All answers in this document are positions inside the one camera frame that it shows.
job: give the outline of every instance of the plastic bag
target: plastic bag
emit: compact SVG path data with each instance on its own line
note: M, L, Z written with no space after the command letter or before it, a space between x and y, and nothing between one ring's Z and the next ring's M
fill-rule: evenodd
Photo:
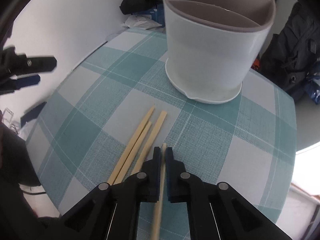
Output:
M123 26L147 30L155 27L160 27L162 25L141 15L130 15L123 24Z

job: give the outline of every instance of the teal plaid tablecloth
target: teal plaid tablecloth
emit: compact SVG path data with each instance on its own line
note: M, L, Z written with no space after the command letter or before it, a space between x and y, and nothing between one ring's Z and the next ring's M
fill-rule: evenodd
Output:
M276 222L295 159L293 100L252 70L231 102L189 100L165 74L166 51L164 34L127 30L97 49L57 88L27 140L48 196L64 214L106 181L155 104L153 124L161 110L168 115L154 146L166 142L187 171L206 182L228 182ZM141 204L139 240L148 239L152 212L152 204ZM164 202L161 238L189 239L185 204Z

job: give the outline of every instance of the white saucer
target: white saucer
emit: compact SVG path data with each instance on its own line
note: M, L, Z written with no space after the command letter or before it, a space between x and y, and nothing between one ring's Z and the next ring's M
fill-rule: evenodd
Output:
M165 72L171 82L171 84L182 94L184 94L187 98L193 99L195 101L205 103L205 104L223 104L234 99L241 91L242 82L233 90L225 90L225 91L189 91L188 85L184 84L180 78L176 75L172 68L167 68L168 59L165 62Z

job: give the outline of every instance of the blue box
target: blue box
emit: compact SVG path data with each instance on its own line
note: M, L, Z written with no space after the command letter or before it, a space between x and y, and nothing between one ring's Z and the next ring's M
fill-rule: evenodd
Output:
M163 4L158 4L155 7L151 8L150 10L132 13L132 14L133 15L142 15L142 16L148 17L151 20L153 20L157 23L160 23L163 27L165 26Z

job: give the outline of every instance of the round table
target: round table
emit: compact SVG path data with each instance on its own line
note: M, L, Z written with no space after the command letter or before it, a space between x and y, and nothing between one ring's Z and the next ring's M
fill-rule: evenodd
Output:
M235 99L202 104L170 84L167 57L165 34L128 29L94 51L57 88L27 139L48 196L64 214L106 181L154 104L153 124L162 110L168 114L153 146L166 142L188 172L212 184L228 182L275 223L295 159L292 98L250 70ZM148 239L152 212L153 204L141 204L137 239ZM164 198L160 237L190 238L185 203Z

